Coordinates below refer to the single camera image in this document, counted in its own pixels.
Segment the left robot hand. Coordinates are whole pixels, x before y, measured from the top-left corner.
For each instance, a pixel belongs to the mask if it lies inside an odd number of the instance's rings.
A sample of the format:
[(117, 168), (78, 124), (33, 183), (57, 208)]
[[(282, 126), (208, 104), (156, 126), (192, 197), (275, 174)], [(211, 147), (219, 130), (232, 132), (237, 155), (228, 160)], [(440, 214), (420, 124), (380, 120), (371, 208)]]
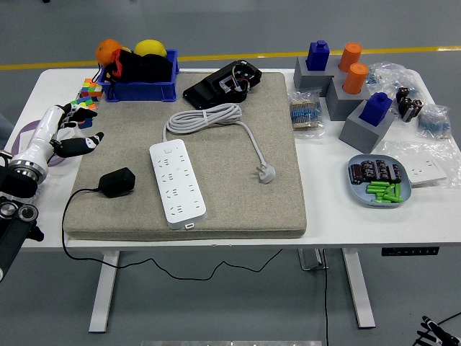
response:
[(70, 158), (91, 153), (102, 141), (102, 132), (62, 141), (57, 139), (57, 134), (64, 128), (75, 127), (79, 122), (96, 116), (95, 111), (79, 105), (53, 105), (45, 112), (26, 149), (13, 156), (9, 166), (20, 174), (35, 175), (38, 181), (46, 177), (48, 162), (54, 155)]

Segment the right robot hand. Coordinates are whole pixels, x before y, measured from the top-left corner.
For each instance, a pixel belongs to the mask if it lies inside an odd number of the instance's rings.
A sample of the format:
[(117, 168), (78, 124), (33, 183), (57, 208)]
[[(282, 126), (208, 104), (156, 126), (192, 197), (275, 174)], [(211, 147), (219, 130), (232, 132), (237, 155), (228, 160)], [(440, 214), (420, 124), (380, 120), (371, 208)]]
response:
[(427, 316), (422, 316), (421, 326), (424, 331), (417, 331), (419, 337), (415, 340), (413, 345), (460, 345), (460, 337), (456, 337), (446, 332), (432, 319)]

